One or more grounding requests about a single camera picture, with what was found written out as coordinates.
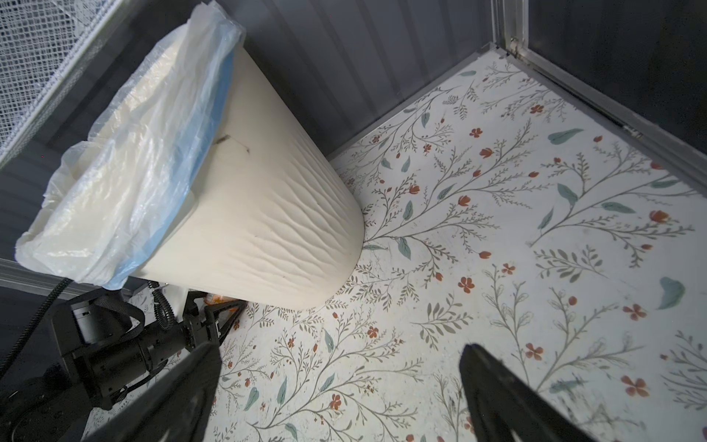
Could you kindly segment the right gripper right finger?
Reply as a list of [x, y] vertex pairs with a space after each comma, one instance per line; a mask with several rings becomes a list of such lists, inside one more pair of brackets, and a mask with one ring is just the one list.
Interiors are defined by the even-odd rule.
[[460, 378], [479, 441], [590, 441], [479, 344], [467, 344]]

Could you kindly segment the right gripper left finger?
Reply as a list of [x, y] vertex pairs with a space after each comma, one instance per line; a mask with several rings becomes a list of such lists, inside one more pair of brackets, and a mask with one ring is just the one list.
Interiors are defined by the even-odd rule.
[[88, 441], [203, 441], [222, 368], [219, 347], [202, 344]]

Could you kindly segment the white ribbed trash bin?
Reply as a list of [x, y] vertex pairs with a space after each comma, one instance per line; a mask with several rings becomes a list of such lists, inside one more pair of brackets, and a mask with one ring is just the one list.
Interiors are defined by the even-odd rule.
[[361, 209], [244, 37], [202, 3], [162, 38], [62, 155], [16, 261], [109, 290], [136, 276], [285, 309], [332, 297]]

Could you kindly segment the small bottle orange cap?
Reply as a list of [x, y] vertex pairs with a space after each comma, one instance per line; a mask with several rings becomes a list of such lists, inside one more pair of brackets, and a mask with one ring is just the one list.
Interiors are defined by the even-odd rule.
[[223, 297], [215, 294], [207, 294], [204, 298], [204, 304], [208, 306], [228, 304], [231, 308], [233, 308], [234, 302], [237, 302], [235, 298]]

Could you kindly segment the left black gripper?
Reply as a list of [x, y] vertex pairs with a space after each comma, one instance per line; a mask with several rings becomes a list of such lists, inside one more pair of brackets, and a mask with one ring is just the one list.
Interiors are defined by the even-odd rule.
[[49, 404], [58, 409], [110, 409], [128, 393], [156, 377], [182, 350], [208, 340], [221, 345], [248, 303], [236, 299], [204, 307], [199, 322], [195, 300], [187, 295], [182, 321], [164, 329], [145, 322], [145, 313], [115, 292], [97, 289], [60, 305], [51, 327], [60, 362], [49, 370]]

